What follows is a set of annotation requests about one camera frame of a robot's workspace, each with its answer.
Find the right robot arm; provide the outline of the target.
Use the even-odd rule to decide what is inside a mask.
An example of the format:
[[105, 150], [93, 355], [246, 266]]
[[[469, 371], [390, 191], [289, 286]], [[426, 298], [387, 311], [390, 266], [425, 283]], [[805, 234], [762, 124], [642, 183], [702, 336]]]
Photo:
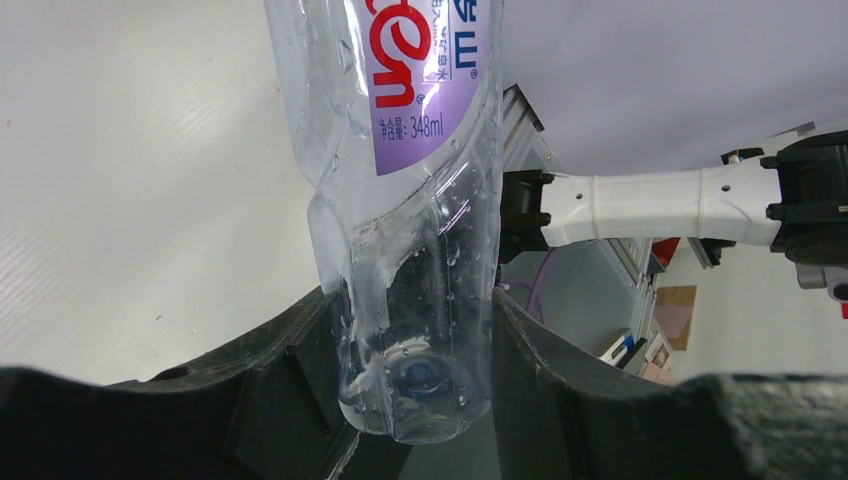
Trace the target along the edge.
[[689, 237], [767, 247], [803, 289], [847, 302], [847, 133], [700, 170], [503, 176], [498, 260], [613, 238]]

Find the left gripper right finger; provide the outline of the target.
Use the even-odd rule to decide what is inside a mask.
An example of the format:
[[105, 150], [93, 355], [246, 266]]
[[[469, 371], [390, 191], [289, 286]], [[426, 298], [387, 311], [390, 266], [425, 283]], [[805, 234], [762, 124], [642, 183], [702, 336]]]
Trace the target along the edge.
[[710, 374], [665, 386], [608, 365], [494, 294], [505, 479], [843, 479], [843, 376]]

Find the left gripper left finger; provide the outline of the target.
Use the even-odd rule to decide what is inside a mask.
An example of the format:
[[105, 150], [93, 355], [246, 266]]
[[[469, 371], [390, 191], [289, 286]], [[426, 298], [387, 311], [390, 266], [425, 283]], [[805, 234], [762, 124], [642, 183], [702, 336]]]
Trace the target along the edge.
[[328, 307], [272, 320], [146, 382], [1, 372], [5, 479], [330, 479], [356, 436], [336, 401]]

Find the clear blue pink label bottle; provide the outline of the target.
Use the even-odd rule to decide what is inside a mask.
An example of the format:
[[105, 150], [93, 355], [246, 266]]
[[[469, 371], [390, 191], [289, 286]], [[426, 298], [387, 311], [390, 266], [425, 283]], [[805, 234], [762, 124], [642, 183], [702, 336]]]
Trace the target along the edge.
[[491, 405], [503, 173], [499, 1], [268, 1], [355, 428], [455, 438]]

